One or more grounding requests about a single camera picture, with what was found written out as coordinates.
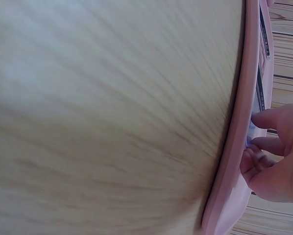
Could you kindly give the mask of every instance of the hand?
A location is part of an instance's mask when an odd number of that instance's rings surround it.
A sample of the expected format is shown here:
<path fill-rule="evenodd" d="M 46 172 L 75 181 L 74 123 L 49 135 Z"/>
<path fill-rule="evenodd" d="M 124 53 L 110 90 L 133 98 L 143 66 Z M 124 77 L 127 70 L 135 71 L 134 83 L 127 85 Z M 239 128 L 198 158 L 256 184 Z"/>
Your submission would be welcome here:
<path fill-rule="evenodd" d="M 259 128 L 277 130 L 279 137 L 252 140 L 240 164 L 245 181 L 263 199 L 293 202 L 293 105 L 264 110 L 253 115 L 251 120 Z M 262 150 L 284 156 L 284 159 L 277 163 Z"/>

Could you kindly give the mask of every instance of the pink edge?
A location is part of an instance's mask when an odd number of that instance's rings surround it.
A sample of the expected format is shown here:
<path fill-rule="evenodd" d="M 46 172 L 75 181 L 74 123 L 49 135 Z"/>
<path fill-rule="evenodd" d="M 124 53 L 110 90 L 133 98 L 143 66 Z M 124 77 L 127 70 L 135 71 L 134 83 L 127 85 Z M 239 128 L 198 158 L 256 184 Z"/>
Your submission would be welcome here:
<path fill-rule="evenodd" d="M 251 190 L 240 173 L 240 161 L 251 118 L 259 63 L 260 10 L 265 20 L 270 58 L 263 71 L 266 108 L 270 107 L 273 83 L 273 37 L 266 0 L 247 0 L 243 61 L 238 91 L 220 166 L 208 199 L 202 228 L 206 235 L 226 234 L 242 216 Z M 255 136 L 265 136 L 266 130 L 256 129 Z"/>

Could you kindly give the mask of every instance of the pink plastic rim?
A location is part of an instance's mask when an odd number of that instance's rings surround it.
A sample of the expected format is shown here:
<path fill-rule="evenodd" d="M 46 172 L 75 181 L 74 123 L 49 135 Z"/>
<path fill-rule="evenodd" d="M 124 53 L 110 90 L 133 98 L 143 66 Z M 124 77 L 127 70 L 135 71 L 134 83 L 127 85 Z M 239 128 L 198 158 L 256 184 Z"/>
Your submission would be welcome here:
<path fill-rule="evenodd" d="M 263 71 L 263 91 L 266 108 L 270 107 L 273 83 L 273 38 L 266 0 L 247 0 L 243 61 L 238 91 L 224 152 L 208 199 L 202 228 L 206 235 L 226 234 L 242 216 L 251 190 L 241 173 L 240 161 L 251 118 L 255 95 L 260 48 L 260 10 L 264 17 L 270 58 Z M 256 129 L 255 136 L 265 136 L 266 130 Z"/>

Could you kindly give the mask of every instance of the wooden surface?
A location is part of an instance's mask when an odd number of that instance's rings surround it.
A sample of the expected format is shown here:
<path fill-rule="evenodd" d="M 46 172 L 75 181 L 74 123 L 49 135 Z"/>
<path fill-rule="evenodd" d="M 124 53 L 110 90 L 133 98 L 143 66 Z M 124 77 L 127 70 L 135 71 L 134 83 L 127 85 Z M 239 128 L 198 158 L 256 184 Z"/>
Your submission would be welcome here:
<path fill-rule="evenodd" d="M 199 231 L 243 18 L 241 0 L 0 0 L 0 235 Z"/>
<path fill-rule="evenodd" d="M 268 202 L 251 195 L 231 235 L 293 235 L 293 204 Z"/>
<path fill-rule="evenodd" d="M 293 103 L 293 0 L 275 0 L 269 9 L 274 37 L 272 108 Z M 274 130 L 268 136 L 277 137 Z M 280 161 L 282 157 L 271 155 Z M 233 235 L 293 235 L 293 204 L 273 203 L 251 195 Z"/>

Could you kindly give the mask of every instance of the wooden floor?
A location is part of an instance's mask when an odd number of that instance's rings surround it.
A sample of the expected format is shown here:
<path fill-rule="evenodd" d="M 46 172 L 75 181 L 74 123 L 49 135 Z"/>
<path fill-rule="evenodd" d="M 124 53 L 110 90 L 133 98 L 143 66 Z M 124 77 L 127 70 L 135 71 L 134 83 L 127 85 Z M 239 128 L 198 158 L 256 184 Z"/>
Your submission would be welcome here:
<path fill-rule="evenodd" d="M 270 9 L 275 67 L 273 108 L 293 103 L 293 0 L 275 0 Z M 276 136 L 273 130 L 268 135 Z M 271 203 L 251 195 L 232 235 L 293 235 L 293 204 Z"/>

